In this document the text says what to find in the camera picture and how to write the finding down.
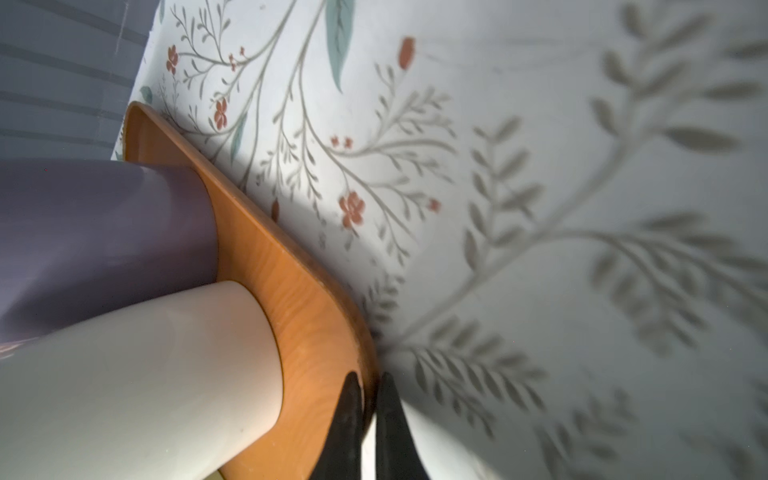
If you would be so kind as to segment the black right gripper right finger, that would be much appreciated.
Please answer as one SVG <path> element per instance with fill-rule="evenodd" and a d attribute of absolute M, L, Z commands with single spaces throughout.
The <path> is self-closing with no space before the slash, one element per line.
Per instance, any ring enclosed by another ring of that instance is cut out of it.
<path fill-rule="evenodd" d="M 375 469 L 378 480 L 429 480 L 418 455 L 395 380 L 385 372 L 376 399 Z"/>

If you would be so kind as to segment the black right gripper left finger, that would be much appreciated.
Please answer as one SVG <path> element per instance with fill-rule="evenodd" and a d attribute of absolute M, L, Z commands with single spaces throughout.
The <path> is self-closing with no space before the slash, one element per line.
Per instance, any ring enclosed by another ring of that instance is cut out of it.
<path fill-rule="evenodd" d="M 360 480 L 363 435 L 362 392 L 356 372 L 344 380 L 338 403 L 310 480 Z"/>

